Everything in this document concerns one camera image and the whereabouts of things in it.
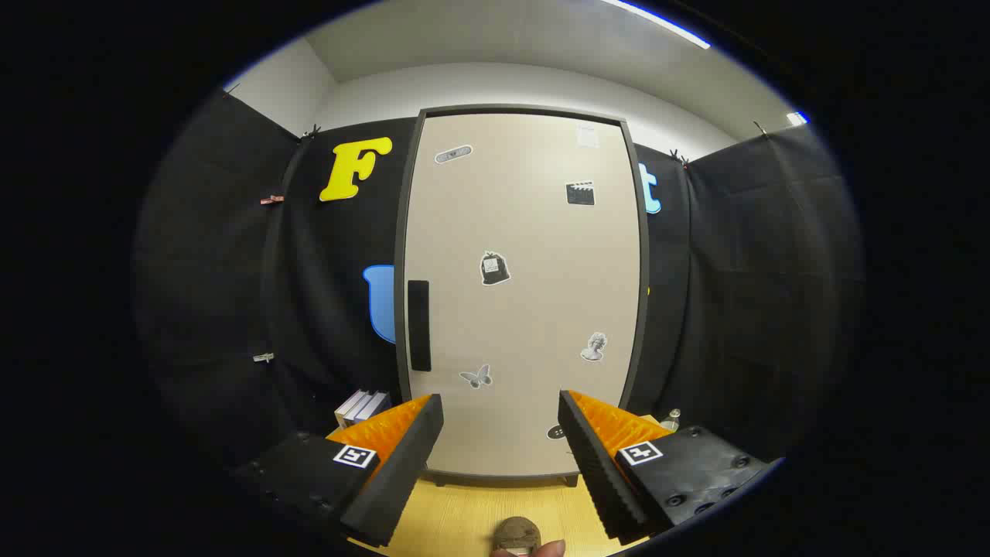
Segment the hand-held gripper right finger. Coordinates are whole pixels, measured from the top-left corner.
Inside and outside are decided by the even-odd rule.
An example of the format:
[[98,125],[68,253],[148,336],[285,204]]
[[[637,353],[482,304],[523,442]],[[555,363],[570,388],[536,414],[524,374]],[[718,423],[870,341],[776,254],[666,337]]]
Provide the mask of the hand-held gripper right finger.
[[558,422],[607,535],[666,535],[727,507],[781,465],[694,425],[671,431],[572,389]]

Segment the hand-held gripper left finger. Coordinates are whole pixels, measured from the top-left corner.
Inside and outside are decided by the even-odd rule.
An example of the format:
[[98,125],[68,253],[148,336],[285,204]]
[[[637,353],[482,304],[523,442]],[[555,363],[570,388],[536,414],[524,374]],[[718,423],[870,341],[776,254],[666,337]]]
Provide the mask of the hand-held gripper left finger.
[[324,437],[297,432],[232,475],[311,535],[383,547],[442,427],[441,395],[425,395]]

